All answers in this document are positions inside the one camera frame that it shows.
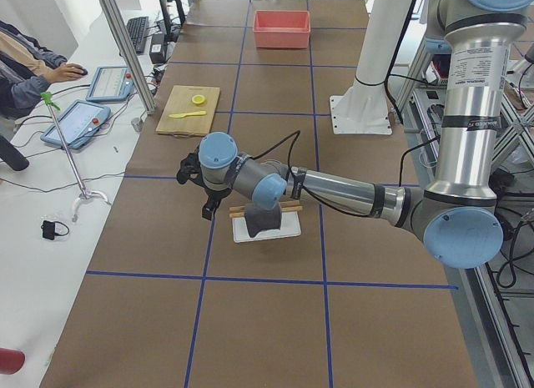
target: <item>robotic arm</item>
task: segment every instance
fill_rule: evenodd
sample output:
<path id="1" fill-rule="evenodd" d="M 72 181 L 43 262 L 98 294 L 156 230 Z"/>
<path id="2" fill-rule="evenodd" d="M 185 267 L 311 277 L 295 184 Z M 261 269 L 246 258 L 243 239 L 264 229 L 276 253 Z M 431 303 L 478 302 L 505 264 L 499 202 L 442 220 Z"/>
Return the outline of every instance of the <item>robotic arm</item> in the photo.
<path id="1" fill-rule="evenodd" d="M 423 242 L 445 265 L 472 268 L 498 253 L 502 230 L 488 186 L 511 43 L 524 31 L 534 0 L 431 0 L 427 40 L 452 48 L 440 153 L 434 182 L 425 189 L 391 189 L 286 164 L 259 164 L 238 152 L 227 134 L 206 136 L 182 161 L 177 179 L 209 196 L 211 219 L 220 200 L 236 190 L 264 210 L 283 195 L 311 196 L 364 216 L 387 219 Z"/>

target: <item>green clip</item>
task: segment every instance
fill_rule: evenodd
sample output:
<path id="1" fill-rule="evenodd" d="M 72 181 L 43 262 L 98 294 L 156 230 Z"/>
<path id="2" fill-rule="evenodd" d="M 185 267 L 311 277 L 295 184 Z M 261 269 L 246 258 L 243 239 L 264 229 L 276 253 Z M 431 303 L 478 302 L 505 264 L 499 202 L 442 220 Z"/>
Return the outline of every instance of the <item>green clip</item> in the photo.
<path id="1" fill-rule="evenodd" d="M 58 107 L 58 105 L 52 101 L 52 94 L 50 92 L 42 92 L 41 93 L 41 97 L 43 98 L 44 103 L 47 106 L 52 106 L 55 109 L 57 109 L 58 111 L 61 111 L 61 109 Z"/>

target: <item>charger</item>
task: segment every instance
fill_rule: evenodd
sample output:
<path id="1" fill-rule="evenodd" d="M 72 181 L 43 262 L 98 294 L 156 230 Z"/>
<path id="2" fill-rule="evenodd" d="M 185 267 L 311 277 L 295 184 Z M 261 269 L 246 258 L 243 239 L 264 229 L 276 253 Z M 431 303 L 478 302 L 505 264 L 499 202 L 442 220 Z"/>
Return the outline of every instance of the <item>charger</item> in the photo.
<path id="1" fill-rule="evenodd" d="M 56 224 L 60 224 L 65 227 L 67 229 L 67 232 L 65 232 L 64 234 L 56 232 Z M 43 221 L 41 229 L 43 230 L 43 238 L 49 240 L 55 240 L 56 236 L 65 236 L 70 232 L 70 229 L 64 223 L 60 221 L 48 221 L 46 219 Z"/>
<path id="2" fill-rule="evenodd" d="M 167 43 L 164 33 L 155 33 L 150 41 L 150 61 L 152 64 L 163 64 L 166 61 Z"/>

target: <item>keyboard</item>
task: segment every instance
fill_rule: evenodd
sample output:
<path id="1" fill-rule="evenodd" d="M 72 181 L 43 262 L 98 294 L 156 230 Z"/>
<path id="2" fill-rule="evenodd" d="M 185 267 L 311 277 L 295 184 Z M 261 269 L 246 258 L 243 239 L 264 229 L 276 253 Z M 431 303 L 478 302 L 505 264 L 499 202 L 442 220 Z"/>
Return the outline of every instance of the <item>keyboard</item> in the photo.
<path id="1" fill-rule="evenodd" d="M 132 39 L 133 48 L 137 54 L 144 52 L 144 44 L 147 40 L 148 28 L 148 17 L 130 18 L 126 24 L 126 29 L 128 30 L 128 34 Z"/>

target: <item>wooden cutting board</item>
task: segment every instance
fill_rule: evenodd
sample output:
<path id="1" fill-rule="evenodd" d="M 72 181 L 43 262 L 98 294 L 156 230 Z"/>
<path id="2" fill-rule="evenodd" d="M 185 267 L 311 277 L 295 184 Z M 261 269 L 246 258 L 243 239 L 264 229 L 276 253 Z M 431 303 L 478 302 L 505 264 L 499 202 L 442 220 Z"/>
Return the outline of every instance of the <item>wooden cutting board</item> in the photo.
<path id="1" fill-rule="evenodd" d="M 206 97 L 204 103 L 196 105 L 191 101 L 195 94 Z M 165 135 L 194 135 L 205 136 L 211 130 L 215 109 L 219 101 L 220 88 L 210 86 L 181 86 L 175 85 L 165 104 L 165 109 L 159 119 L 156 132 Z M 195 115 L 184 118 L 170 118 L 170 114 L 190 113 L 205 110 L 206 115 Z"/>

